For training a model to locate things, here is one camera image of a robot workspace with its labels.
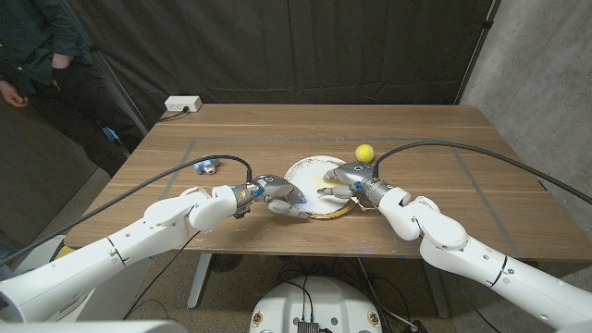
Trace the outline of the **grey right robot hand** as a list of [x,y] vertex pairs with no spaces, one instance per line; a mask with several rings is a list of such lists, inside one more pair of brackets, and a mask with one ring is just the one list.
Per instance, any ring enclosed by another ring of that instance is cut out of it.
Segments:
[[334,196],[339,199],[349,199],[363,195],[374,205],[378,205],[383,196],[393,186],[382,179],[374,177],[374,167],[365,162],[351,162],[328,170],[323,181],[337,179],[342,185],[319,189],[320,196]]

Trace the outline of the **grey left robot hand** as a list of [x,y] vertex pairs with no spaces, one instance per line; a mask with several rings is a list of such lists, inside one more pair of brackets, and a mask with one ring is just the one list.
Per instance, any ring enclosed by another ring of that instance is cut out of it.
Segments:
[[250,212],[253,202],[266,203],[269,211],[279,215],[308,218],[297,204],[305,204],[306,199],[302,191],[287,181],[275,175],[262,175],[251,182],[232,188],[236,200],[236,218],[242,218]]

